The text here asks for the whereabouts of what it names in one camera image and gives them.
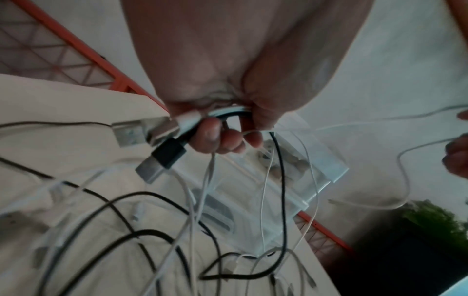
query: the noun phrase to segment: desk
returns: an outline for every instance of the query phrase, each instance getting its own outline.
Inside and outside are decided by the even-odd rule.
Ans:
[[[94,88],[87,88],[69,84],[27,79],[8,75],[0,75],[0,123],[44,120],[44,121],[98,121],[113,123],[139,118],[149,118],[165,115],[166,112],[157,104],[144,96],[112,92]],[[34,127],[15,128],[0,132],[0,156],[27,165],[36,170],[53,176],[60,176],[77,168],[107,164],[121,158],[146,157],[150,148],[140,145],[130,148],[119,148],[111,131],[105,127]],[[27,179],[5,167],[0,169],[3,198],[0,206],[5,206],[15,193],[27,186]],[[86,175],[70,178],[73,182],[83,182]],[[112,172],[109,177],[103,177],[99,182],[89,186],[107,198],[144,190],[145,184],[136,176],[132,169]],[[79,203],[81,210],[100,204],[91,197],[83,197]],[[129,204],[122,204],[122,212],[129,212]],[[148,206],[142,228],[157,228],[175,237],[178,229],[186,219],[184,215],[168,211],[166,207]],[[97,250],[110,241],[121,236],[124,229],[119,225],[113,213],[105,213],[103,218],[89,226],[76,240],[69,254],[61,263],[53,280],[48,286],[48,294],[54,295],[63,284],[73,275],[84,262],[96,254]],[[300,231],[295,224],[288,227],[288,244],[292,246],[300,237]],[[211,240],[198,233],[196,239],[197,272],[201,271],[216,258]],[[167,244],[152,238],[144,239],[153,259],[157,263],[164,256]],[[183,244],[185,254],[188,255],[187,244]],[[15,250],[10,260],[0,260],[0,272],[6,270],[1,263],[20,261],[24,252],[30,246],[23,244],[21,250]],[[221,245],[221,251],[233,251],[229,246]],[[312,290],[306,285],[306,295],[337,296],[338,291],[320,265],[309,246],[302,242],[297,250],[304,266],[318,285]],[[267,263],[258,267],[265,268]],[[240,272],[245,272],[252,266],[251,262],[243,259]],[[0,295],[27,295],[37,277],[36,271],[22,272],[22,276],[13,276],[24,266],[12,269],[10,274],[0,276]],[[299,295],[299,275],[297,266],[291,258],[285,263],[282,275],[295,287],[295,294]],[[150,269],[134,243],[129,243],[117,249],[102,262],[73,292],[73,295],[138,295],[138,291],[150,276]],[[223,295],[244,295],[244,281],[229,280],[222,283]],[[167,295],[187,295],[186,279],[181,273],[178,262],[168,271],[163,279],[163,291]],[[202,295],[214,295],[215,282],[200,282],[199,290]],[[251,283],[250,295],[270,295],[268,281],[256,280]]]

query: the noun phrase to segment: person's left hand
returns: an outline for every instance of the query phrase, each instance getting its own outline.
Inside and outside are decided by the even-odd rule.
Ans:
[[[460,112],[457,117],[468,120],[468,110]],[[449,172],[468,179],[468,133],[464,133],[456,140],[445,146],[446,156],[442,163]]]

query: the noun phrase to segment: white table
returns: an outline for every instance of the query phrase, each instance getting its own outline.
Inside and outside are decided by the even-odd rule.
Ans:
[[[113,123],[166,115],[166,112],[150,99],[135,94],[8,75],[0,75],[0,89],[0,124],[23,120]],[[147,145],[119,148],[112,132],[105,127],[19,128],[0,131],[0,156],[54,176],[60,176],[77,168],[107,164],[125,157],[145,158],[149,153],[150,148]],[[0,206],[4,206],[8,202],[8,197],[14,193],[33,185],[21,174],[3,166],[0,168],[0,178],[0,192],[2,193]],[[73,177],[71,181],[81,182],[84,179],[85,176]],[[114,198],[123,193],[144,190],[145,185],[131,169],[127,169],[112,173],[108,178],[93,183],[89,188],[107,198]],[[80,207],[86,209],[100,203],[91,197],[85,197]],[[122,205],[124,213],[128,208],[129,204]],[[148,208],[150,210],[145,214],[147,219],[141,227],[162,229],[173,237],[186,218],[184,215],[161,207],[149,206]],[[90,226],[77,239],[77,243],[61,264],[60,271],[55,273],[49,285],[50,295],[56,293],[97,250],[122,235],[118,231],[109,231],[109,227],[118,229],[116,225],[118,223],[115,215],[106,213],[102,220]],[[289,225],[288,234],[288,243],[292,246],[300,237],[300,231],[292,223]],[[165,250],[168,249],[167,244],[152,238],[146,238],[144,241],[157,265]],[[22,247],[23,249],[16,250],[17,252],[10,259],[28,250],[27,244]],[[186,244],[183,249],[188,256]],[[233,251],[225,245],[222,245],[221,249],[223,253]],[[196,252],[198,253],[197,271],[201,271],[216,258],[211,240],[202,233],[196,236]],[[339,295],[305,242],[301,242],[296,252],[318,285],[318,290],[312,290],[306,285],[306,295]],[[1,266],[1,263],[0,260],[0,272],[5,268]],[[174,268],[164,278],[163,291],[167,295],[184,295],[188,293],[186,279],[181,273],[180,263],[176,262],[173,265]],[[251,265],[251,262],[242,260],[239,271],[245,272],[250,269]],[[259,266],[258,270],[265,266],[266,263]],[[24,292],[25,289],[28,291],[27,289],[31,288],[31,282],[35,279],[34,275],[33,272],[29,277],[24,278],[0,277],[0,287],[2,287],[0,295],[13,295],[13,293],[23,295],[22,291]],[[282,275],[294,285],[295,295],[299,295],[299,275],[292,258],[285,263]],[[108,260],[92,271],[73,295],[137,295],[149,276],[150,270],[141,252],[135,244],[129,243],[116,250]],[[223,281],[222,285],[223,295],[244,295],[244,281]],[[214,295],[215,282],[200,282],[199,290],[202,295]],[[260,279],[251,283],[250,295],[270,295],[268,281]]]

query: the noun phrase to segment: concrete floor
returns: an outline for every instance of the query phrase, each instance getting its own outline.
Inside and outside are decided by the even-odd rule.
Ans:
[[[115,0],[34,0],[71,32],[143,88],[154,94],[139,64]],[[389,116],[419,114],[466,103],[468,50],[443,0],[377,0],[337,74],[298,113],[311,127]],[[396,155],[409,147],[465,132],[455,112],[427,119],[348,127],[318,134],[346,160],[350,171],[321,198],[380,204],[401,198]],[[468,217],[468,181],[447,173],[436,145],[403,157],[411,199],[430,199]],[[318,220],[353,243],[383,213],[322,202]]]

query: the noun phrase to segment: green plant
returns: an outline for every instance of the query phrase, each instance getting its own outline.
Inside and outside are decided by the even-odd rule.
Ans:
[[[403,217],[438,238],[468,253],[466,223],[457,220],[454,213],[432,204],[429,200],[415,201]]]

